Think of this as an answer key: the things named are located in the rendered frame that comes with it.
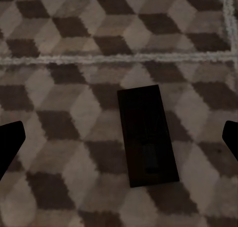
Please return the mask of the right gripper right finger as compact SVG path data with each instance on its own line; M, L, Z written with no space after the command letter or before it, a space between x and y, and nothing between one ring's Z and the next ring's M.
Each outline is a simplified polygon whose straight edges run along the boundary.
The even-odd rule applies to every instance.
M238 123L226 121L222 138L238 161Z

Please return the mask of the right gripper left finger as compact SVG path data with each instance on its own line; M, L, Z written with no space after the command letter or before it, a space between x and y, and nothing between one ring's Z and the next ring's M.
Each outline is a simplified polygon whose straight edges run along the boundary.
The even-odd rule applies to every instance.
M0 126L0 180L26 139L22 121Z

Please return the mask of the mousetrap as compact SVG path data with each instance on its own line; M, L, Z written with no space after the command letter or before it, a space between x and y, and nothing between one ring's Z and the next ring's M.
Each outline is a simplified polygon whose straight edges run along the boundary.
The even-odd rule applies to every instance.
M130 187L178 182L159 85L117 91Z

